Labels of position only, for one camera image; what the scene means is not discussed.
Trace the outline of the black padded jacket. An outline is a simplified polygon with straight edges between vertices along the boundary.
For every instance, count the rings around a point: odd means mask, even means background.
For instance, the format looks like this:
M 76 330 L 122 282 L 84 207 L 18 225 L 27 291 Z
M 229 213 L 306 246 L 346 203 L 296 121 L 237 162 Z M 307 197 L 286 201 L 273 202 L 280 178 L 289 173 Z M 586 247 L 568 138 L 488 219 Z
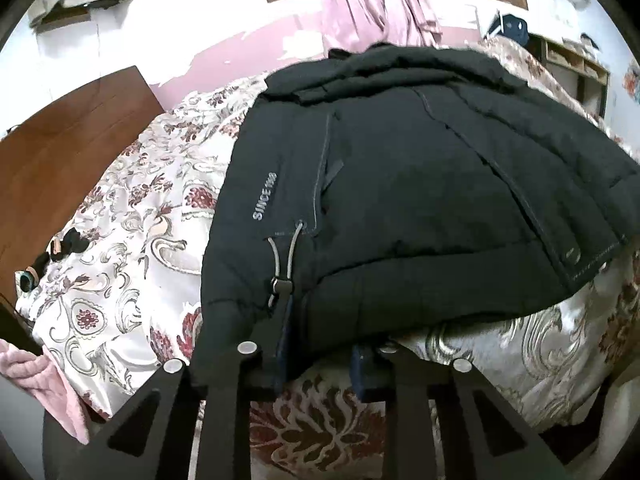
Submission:
M 570 298 L 639 235 L 639 166 L 474 50 L 381 44 L 271 74 L 202 264 L 191 366 L 276 321 L 290 373 L 451 320 Z

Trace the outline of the navy blue backpack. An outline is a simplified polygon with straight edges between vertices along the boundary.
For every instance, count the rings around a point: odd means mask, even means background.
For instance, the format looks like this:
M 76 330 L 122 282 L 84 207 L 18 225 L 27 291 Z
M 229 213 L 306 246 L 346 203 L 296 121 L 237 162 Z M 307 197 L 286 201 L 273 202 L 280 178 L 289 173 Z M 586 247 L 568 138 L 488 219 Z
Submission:
M 498 12 L 489 25 L 484 38 L 492 39 L 498 36 L 508 38 L 521 47 L 526 47 L 529 42 L 527 23 L 513 14 Z

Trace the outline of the pink satin curtain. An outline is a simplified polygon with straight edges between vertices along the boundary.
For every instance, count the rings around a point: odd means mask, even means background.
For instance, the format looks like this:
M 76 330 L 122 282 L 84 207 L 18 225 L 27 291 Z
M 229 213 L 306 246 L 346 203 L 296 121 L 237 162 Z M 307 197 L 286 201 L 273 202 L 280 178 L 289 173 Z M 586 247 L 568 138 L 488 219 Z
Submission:
M 374 44 L 434 47 L 442 31 L 427 0 L 323 0 L 323 47 L 363 52 Z

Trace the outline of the wooden cubby shelf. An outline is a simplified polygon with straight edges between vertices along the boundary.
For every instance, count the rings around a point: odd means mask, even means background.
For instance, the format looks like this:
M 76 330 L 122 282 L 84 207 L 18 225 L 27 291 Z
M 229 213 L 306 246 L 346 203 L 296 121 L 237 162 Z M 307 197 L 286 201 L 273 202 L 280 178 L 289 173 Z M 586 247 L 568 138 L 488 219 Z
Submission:
M 529 35 L 526 49 L 586 111 L 605 118 L 610 72 L 588 56 L 544 36 Z

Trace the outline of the floral satin bedspread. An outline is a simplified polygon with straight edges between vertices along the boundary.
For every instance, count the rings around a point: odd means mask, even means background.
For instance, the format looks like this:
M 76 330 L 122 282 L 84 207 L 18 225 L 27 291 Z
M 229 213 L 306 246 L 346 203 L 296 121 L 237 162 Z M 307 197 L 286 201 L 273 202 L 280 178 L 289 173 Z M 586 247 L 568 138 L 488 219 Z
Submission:
M 240 125 L 263 76 L 194 92 L 118 155 L 70 219 L 89 244 L 50 263 L 18 312 L 58 366 L 70 400 L 112 416 L 170 358 L 187 359 L 202 322 L 205 240 Z M 410 340 L 422 358 L 467 358 L 538 429 L 574 424 L 639 328 L 639 257 L 625 252 L 569 300 L 520 320 Z M 384 411 L 316 367 L 284 399 L 250 412 L 261 479 L 373 479 Z

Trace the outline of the brown wooden headboard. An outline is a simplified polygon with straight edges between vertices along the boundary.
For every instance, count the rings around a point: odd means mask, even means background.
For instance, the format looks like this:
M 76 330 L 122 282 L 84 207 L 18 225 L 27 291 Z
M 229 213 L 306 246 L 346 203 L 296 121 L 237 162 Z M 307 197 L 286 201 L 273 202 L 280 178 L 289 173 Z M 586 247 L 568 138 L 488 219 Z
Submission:
M 1 295 L 43 252 L 111 162 L 163 111 L 137 67 L 67 93 L 1 141 Z

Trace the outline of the cartoon wall stickers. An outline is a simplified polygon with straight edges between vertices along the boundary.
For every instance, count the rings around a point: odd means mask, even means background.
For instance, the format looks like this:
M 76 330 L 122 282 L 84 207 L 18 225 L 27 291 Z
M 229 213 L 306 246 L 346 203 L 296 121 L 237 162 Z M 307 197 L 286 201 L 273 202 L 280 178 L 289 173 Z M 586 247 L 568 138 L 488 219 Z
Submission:
M 636 61 L 632 61 L 623 79 L 623 87 L 628 96 L 637 104 L 640 103 L 640 66 Z

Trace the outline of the dark small items on bed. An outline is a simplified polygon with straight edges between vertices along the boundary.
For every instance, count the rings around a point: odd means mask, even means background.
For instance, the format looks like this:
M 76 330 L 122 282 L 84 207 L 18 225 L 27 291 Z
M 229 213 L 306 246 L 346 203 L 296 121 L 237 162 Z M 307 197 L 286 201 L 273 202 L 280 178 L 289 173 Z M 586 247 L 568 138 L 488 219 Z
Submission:
M 34 262 L 20 272 L 18 286 L 21 292 L 32 292 L 46 274 L 51 262 L 59 262 L 71 254 L 80 254 L 89 246 L 90 240 L 75 228 L 68 230 L 62 238 L 50 241 L 49 249 L 37 256 Z

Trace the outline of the pink fluffy blanket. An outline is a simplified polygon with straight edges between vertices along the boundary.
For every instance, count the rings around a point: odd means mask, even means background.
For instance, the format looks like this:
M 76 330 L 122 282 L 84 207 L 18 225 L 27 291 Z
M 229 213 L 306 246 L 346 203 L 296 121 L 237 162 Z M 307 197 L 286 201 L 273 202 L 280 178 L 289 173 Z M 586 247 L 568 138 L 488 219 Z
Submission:
M 36 356 L 2 339 L 1 376 L 35 398 L 80 444 L 89 443 L 87 410 L 48 349 Z

